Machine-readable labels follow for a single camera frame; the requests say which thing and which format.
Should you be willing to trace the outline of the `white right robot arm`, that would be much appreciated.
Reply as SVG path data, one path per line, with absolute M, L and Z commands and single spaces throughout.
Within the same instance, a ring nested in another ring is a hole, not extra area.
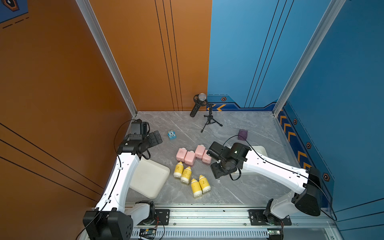
M 252 147 L 235 143 L 231 148 L 213 142 L 207 154 L 214 159 L 211 170 L 216 179 L 231 176 L 236 171 L 251 171 L 274 180 L 290 189 L 278 199 L 270 199 L 263 212 L 268 225 L 281 225 L 283 219 L 301 212 L 318 217 L 321 214 L 321 173 L 316 168 L 308 170 L 292 167 L 256 152 Z

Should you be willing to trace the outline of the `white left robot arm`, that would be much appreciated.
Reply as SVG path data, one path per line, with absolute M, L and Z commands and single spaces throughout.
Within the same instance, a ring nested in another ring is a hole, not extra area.
M 117 159 L 105 191 L 94 210 L 85 212 L 84 231 L 91 240 L 129 240 L 141 222 L 158 223 L 152 201 L 137 202 L 125 212 L 125 202 L 134 172 L 143 153 L 162 143 L 158 131 L 129 134 L 117 149 Z

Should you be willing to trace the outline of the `pink pencil sharpener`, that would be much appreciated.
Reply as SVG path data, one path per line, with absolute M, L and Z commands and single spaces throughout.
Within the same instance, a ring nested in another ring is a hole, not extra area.
M 197 159 L 202 159 L 204 156 L 204 153 L 206 151 L 206 147 L 204 145 L 198 145 L 195 150 L 195 155 Z
M 212 161 L 212 157 L 210 155 L 208 155 L 208 150 L 205 150 L 204 154 L 202 156 L 202 162 L 210 165 L 211 161 Z
M 188 166 L 193 166 L 196 160 L 196 154 L 194 151 L 188 151 L 184 158 L 184 163 Z
M 177 161 L 178 162 L 184 162 L 187 152 L 188 151 L 187 151 L 186 148 L 179 148 L 179 150 L 178 150 L 178 152 L 176 154 Z

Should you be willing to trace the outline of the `white left storage tray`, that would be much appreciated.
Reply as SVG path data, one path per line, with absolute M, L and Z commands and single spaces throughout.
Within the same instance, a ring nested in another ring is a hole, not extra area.
M 170 175 L 170 169 L 152 160 L 142 159 L 134 171 L 130 189 L 155 199 Z

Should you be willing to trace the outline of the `white storage tray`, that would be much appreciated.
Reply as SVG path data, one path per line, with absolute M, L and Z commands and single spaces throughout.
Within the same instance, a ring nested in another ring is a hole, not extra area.
M 266 149 L 263 146 L 252 146 L 252 148 L 262 157 L 268 157 Z
M 170 175 L 170 169 L 152 160 L 142 159 L 134 171 L 130 189 L 155 199 Z

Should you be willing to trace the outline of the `white right storage tray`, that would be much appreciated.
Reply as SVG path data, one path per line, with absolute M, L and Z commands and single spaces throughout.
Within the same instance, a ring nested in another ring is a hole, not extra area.
M 268 157 L 266 149 L 263 146 L 252 146 L 252 148 L 262 157 Z

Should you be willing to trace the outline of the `blue owl toy block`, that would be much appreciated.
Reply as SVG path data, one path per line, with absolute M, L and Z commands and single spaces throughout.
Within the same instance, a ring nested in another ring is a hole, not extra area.
M 170 140 L 174 140 L 177 138 L 176 133 L 174 131 L 168 131 L 168 137 Z

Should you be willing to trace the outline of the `purple cube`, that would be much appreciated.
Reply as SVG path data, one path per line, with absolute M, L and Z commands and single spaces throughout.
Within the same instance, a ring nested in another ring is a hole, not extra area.
M 238 133 L 238 140 L 246 141 L 248 138 L 248 131 L 244 129 L 240 129 Z

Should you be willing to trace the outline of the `black microphone tripod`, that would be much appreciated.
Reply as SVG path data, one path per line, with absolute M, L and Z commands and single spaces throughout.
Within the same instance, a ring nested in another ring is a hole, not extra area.
M 206 126 L 211 125 L 211 124 L 218 124 L 220 127 L 223 126 L 221 123 L 219 123 L 217 120 L 214 119 L 214 116 L 213 116 L 213 106 L 214 106 L 214 104 L 207 103 L 206 106 L 208 107 L 209 114 L 208 115 L 204 115 L 204 117 L 207 118 L 207 121 L 206 121 L 205 125 L 203 126 L 203 128 L 201 130 L 201 133 L 204 132 Z

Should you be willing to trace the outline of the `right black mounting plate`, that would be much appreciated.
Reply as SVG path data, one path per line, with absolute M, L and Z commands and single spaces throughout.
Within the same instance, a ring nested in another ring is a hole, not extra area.
M 291 226 L 292 222 L 290 216 L 286 216 L 284 219 L 279 219 L 271 214 L 265 215 L 265 210 L 251 209 L 248 210 L 250 222 L 252 226 L 276 226 L 285 227 Z

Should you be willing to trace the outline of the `black mounting plate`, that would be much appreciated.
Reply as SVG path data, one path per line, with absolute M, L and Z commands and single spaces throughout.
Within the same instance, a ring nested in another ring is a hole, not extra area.
M 248 210 L 250 222 L 252 226 L 276 226 L 285 227 L 291 226 L 292 222 L 290 216 L 286 216 L 284 219 L 279 219 L 271 214 L 265 215 L 265 210 L 251 209 Z
M 155 209 L 155 215 L 153 218 L 148 218 L 139 223 L 139 226 L 154 226 L 158 223 L 158 220 L 167 226 L 170 220 L 170 210 L 169 209 Z

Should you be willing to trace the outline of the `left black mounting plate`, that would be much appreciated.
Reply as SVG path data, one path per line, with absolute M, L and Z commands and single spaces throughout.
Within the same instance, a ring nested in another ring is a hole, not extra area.
M 153 218 L 148 218 L 139 223 L 139 226 L 154 226 L 158 223 L 158 220 L 167 226 L 170 220 L 170 210 L 169 209 L 155 209 L 155 215 Z

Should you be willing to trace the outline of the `right small circuit board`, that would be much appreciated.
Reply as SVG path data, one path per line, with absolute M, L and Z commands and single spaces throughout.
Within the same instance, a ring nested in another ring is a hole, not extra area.
M 276 229 L 268 229 L 268 237 L 267 240 L 283 240 L 284 233 L 281 230 Z

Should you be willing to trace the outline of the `green circuit board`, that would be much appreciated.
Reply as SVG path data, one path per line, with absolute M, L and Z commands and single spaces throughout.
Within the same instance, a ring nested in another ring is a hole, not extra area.
M 154 238 L 156 236 L 157 229 L 140 229 L 139 236 L 141 238 Z

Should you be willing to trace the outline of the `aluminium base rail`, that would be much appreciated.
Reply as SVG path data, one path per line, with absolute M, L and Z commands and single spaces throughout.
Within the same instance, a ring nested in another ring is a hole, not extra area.
M 156 240 L 267 240 L 268 229 L 281 230 L 284 240 L 341 240 L 336 224 L 325 215 L 290 216 L 291 226 L 252 226 L 248 210 L 255 205 L 165 204 L 170 210 L 167 226 L 157 227 Z

